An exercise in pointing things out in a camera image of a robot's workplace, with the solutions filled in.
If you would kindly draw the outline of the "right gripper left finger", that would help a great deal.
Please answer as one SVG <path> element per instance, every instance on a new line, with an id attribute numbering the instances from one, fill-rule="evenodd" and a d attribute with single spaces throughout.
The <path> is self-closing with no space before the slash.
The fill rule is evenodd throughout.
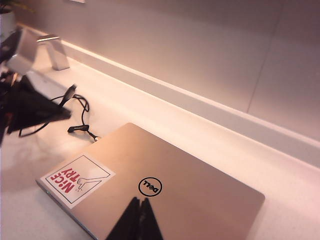
<path id="1" fill-rule="evenodd" d="M 140 200 L 133 197 L 106 240 L 136 240 L 138 237 Z"/>

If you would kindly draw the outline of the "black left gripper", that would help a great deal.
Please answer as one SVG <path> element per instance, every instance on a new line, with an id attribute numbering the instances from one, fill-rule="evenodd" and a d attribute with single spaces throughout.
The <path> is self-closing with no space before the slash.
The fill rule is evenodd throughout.
<path id="1" fill-rule="evenodd" d="M 71 117 L 71 111 L 38 92 L 28 77 L 23 76 L 17 54 L 22 30 L 13 32 L 0 44 L 0 83 L 11 87 L 7 95 L 7 133 Z"/>

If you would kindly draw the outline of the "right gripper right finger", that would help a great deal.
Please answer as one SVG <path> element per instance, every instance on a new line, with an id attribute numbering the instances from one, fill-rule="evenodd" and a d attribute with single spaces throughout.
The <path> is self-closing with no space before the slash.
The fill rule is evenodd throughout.
<path id="1" fill-rule="evenodd" d="M 148 198 L 140 206 L 137 225 L 137 240 L 163 240 L 155 214 Z"/>

